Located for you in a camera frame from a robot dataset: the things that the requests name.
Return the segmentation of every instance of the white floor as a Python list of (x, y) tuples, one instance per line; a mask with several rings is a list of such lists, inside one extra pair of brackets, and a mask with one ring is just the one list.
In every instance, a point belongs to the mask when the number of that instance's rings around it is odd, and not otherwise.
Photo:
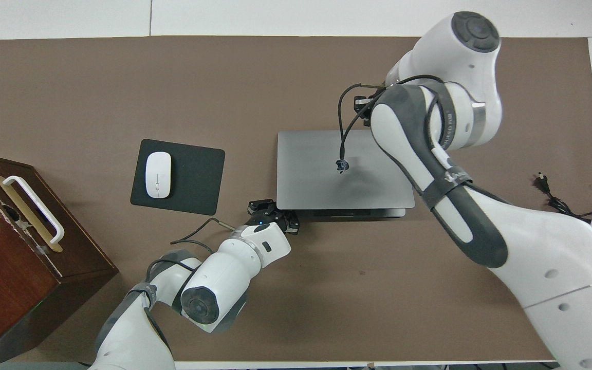
[(504, 37), (588, 37), (592, 63), (586, 0), (0, 0), (0, 39), (419, 36), (458, 10), (480, 12)]

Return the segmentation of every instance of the dark gray joint cap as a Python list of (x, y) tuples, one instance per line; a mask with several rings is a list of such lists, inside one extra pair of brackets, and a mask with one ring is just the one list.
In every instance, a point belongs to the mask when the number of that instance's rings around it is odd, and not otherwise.
[(490, 21), (475, 12), (456, 12), (451, 18), (456, 38), (478, 52), (495, 51), (500, 46), (500, 34)]
[(155, 302), (157, 301), (157, 286), (147, 283), (145, 281), (136, 284), (132, 289), (129, 290), (129, 292), (145, 293), (148, 299), (150, 299), (149, 309), (152, 309), (152, 307), (155, 305)]

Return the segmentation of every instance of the screw hole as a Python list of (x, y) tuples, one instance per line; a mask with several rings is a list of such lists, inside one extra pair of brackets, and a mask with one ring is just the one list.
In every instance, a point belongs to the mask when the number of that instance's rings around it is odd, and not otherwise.
[(583, 368), (592, 368), (592, 358), (580, 361), (580, 366)]
[(548, 279), (552, 279), (552, 278), (555, 278), (557, 276), (559, 276), (559, 270), (557, 270), (557, 269), (551, 269), (550, 271), (547, 271), (545, 273), (545, 277), (548, 278)]

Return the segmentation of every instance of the wooden cabinet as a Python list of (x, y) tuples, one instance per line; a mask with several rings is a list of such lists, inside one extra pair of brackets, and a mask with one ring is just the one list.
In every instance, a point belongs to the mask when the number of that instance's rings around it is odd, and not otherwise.
[[(9, 176), (23, 180), (2, 183)], [(35, 196), (64, 229), (55, 244)], [(117, 272), (32, 166), (0, 158), (0, 362), (37, 346)]]

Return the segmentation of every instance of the mouse pad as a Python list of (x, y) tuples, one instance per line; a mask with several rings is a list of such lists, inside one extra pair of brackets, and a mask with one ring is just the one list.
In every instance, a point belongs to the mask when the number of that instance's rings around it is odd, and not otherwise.
[[(171, 192), (163, 199), (150, 197), (145, 189), (145, 164), (154, 152), (171, 155)], [(225, 152), (220, 149), (144, 139), (138, 152), (130, 201), (137, 206), (214, 215), (224, 161)]]

